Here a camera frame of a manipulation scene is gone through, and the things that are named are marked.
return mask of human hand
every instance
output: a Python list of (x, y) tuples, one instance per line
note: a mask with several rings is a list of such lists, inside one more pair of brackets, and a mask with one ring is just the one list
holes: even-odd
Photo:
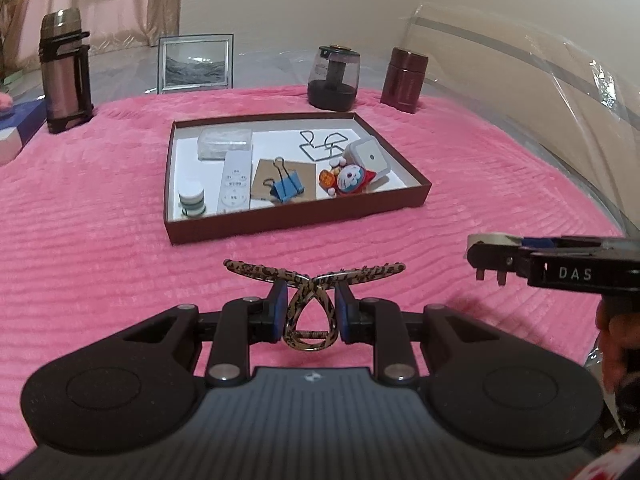
[(605, 389), (613, 393), (626, 375), (625, 350), (640, 348), (640, 314), (619, 314), (611, 319), (605, 302), (600, 301), (596, 327), (600, 330), (602, 380)]

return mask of picture frame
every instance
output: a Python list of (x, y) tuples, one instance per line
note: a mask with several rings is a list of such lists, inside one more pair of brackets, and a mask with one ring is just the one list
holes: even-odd
[(158, 94), (233, 88), (234, 35), (165, 36), (158, 41)]

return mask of bottle cap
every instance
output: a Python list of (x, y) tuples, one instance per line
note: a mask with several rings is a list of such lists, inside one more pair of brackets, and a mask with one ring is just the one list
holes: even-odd
[(197, 180), (185, 180), (178, 184), (178, 196), (183, 205), (194, 205), (204, 200), (204, 188)]
[(425, 74), (428, 62), (428, 57), (398, 47), (395, 47), (391, 53), (391, 64), (409, 72)]
[(82, 20), (80, 19), (80, 10), (77, 7), (57, 10), (42, 19), (40, 39), (48, 40), (79, 30), (82, 30)]
[(348, 58), (360, 59), (360, 53), (352, 50), (348, 46), (332, 44), (330, 46), (319, 47), (320, 57), (327, 59), (331, 54), (339, 54)]

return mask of beige curtain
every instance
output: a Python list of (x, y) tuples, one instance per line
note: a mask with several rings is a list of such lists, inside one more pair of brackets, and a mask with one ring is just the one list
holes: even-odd
[(180, 0), (17, 0), (4, 11), (4, 56), (9, 68), (38, 67), (42, 17), (79, 7), (82, 28), (91, 32), (92, 54), (154, 45), (177, 34)]
[(640, 88), (564, 38), (477, 10), (424, 5), (402, 44), (430, 57), (428, 80), (518, 124), (640, 227)]

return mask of thermos flask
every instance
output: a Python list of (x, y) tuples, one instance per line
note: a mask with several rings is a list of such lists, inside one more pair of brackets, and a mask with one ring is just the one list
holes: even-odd
[(40, 27), (42, 87), (47, 125), (52, 134), (64, 132), (93, 117), (89, 84), (89, 46), (82, 40), (80, 10), (47, 14)]
[(393, 49), (380, 102), (401, 112), (414, 114), (428, 62), (429, 58), (421, 54), (402, 48)]

